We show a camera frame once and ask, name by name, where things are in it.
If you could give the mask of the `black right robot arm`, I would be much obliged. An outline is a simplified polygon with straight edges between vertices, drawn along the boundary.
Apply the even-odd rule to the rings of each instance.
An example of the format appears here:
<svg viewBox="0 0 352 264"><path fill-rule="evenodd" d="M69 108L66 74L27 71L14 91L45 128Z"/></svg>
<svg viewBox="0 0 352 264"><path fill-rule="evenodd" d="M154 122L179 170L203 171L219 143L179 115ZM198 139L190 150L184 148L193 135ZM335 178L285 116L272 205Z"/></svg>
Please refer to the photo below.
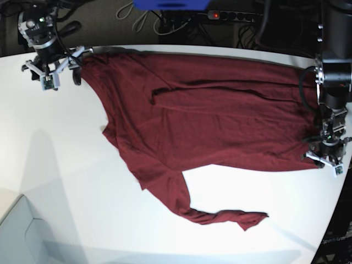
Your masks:
<svg viewBox="0 0 352 264"><path fill-rule="evenodd" d="M60 18L59 8L59 1L34 3L18 17L19 33L36 52L36 57L27 60L21 70L29 70L32 80L39 81L43 90L57 90L60 87L59 74L65 68L72 71L74 84L81 84L81 63L85 48L80 46L69 49L63 43L63 38L81 29L81 23L72 21L58 30L57 23L67 20L75 10L72 8Z"/></svg>

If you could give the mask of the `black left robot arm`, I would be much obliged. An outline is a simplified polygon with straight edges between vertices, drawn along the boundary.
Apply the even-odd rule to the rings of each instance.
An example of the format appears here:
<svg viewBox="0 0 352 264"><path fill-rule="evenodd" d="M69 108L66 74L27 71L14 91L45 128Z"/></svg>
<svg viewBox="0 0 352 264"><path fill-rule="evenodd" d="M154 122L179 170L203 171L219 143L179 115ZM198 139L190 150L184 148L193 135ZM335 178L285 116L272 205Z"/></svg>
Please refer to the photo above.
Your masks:
<svg viewBox="0 0 352 264"><path fill-rule="evenodd" d="M307 136L303 155L321 166L339 166L351 102L351 1L256 1L259 48L314 59L299 75L299 95L319 133Z"/></svg>

